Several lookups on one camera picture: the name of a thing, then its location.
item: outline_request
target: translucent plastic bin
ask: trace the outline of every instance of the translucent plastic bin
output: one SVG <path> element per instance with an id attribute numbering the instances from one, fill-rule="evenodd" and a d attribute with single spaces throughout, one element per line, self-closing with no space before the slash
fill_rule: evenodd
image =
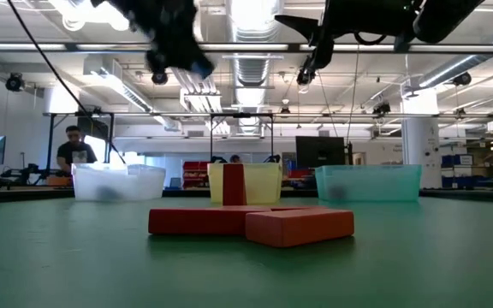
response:
<path id="1" fill-rule="evenodd" d="M 421 166 L 323 166 L 318 197 L 327 201 L 417 201 Z"/>
<path id="2" fill-rule="evenodd" d="M 209 164 L 211 201 L 222 203 L 223 165 Z M 282 168 L 278 163 L 244 163 L 246 202 L 248 204 L 274 204 L 281 198 Z"/>
<path id="3" fill-rule="evenodd" d="M 165 173 L 165 169 L 142 164 L 77 163 L 72 167 L 75 199 L 142 201 L 161 198 Z"/>

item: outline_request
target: air duct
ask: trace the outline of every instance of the air duct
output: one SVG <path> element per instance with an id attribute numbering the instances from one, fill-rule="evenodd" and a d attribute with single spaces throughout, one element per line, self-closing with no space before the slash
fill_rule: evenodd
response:
<path id="1" fill-rule="evenodd" d="M 100 55 L 89 55 L 83 63 L 83 74 L 95 75 L 107 87 L 122 95 L 127 101 L 146 113 L 161 112 L 151 106 L 150 100 L 144 97 L 133 85 L 122 78 L 122 67 L 115 60 L 108 60 Z M 166 117 L 154 116 L 156 121 L 164 125 L 168 132 L 180 132 L 181 123 Z"/>
<path id="2" fill-rule="evenodd" d="M 280 24 L 273 18 L 281 14 L 284 0 L 226 0 L 228 25 L 234 43 L 270 43 L 277 39 Z M 241 112 L 258 112 L 268 86 L 270 60 L 233 61 L 235 99 Z M 256 133 L 258 119 L 240 119 L 240 133 Z"/>
<path id="3" fill-rule="evenodd" d="M 430 88 L 452 80 L 459 74 L 493 58 L 493 55 L 458 56 L 419 78 L 419 87 Z"/>

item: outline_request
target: teal plastic bin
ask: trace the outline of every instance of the teal plastic bin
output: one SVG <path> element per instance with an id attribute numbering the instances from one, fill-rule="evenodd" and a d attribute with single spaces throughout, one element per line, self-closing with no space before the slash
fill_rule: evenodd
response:
<path id="1" fill-rule="evenodd" d="M 318 197 L 325 201 L 418 200 L 420 165 L 323 166 L 315 171 Z"/>

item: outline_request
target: red block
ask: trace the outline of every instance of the red block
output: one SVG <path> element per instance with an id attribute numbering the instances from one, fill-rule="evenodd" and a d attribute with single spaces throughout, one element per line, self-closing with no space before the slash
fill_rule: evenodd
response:
<path id="1" fill-rule="evenodd" d="M 309 209 L 326 209 L 326 206 L 271 206 L 271 210 L 309 210 Z"/>
<path id="2" fill-rule="evenodd" d="M 222 205 L 247 205 L 245 169 L 241 163 L 223 165 Z"/>
<path id="3" fill-rule="evenodd" d="M 246 215 L 246 238 L 268 246 L 297 246 L 353 233 L 350 210 L 279 210 Z"/>
<path id="4" fill-rule="evenodd" d="M 248 213 L 270 211 L 261 206 L 229 206 L 208 209 L 150 210 L 151 234 L 244 235 Z"/>

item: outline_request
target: green table surface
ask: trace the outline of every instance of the green table surface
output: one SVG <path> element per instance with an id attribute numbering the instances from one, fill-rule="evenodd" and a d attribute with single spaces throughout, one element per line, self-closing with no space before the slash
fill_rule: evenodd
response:
<path id="1" fill-rule="evenodd" d="M 493 203 L 328 205 L 354 237 L 289 249 L 150 236 L 148 210 L 72 199 L 0 204 L 0 307 L 493 307 Z"/>

